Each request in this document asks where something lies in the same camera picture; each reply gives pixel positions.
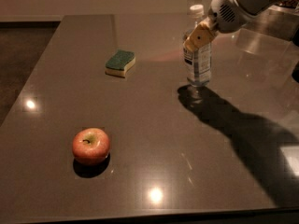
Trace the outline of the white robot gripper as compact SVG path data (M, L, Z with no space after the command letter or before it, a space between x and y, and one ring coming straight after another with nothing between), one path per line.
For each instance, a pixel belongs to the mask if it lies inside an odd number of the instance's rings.
M189 22L190 32L183 47L195 52L211 43L218 31L223 34L235 32L254 18L255 15L247 12L237 0L212 0L208 17Z

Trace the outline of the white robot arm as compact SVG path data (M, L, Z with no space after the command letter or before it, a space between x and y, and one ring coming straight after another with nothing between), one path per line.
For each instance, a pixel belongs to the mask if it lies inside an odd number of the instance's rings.
M276 2L284 0L212 0L207 17L184 41L183 47L194 52L211 43L218 33L239 30Z

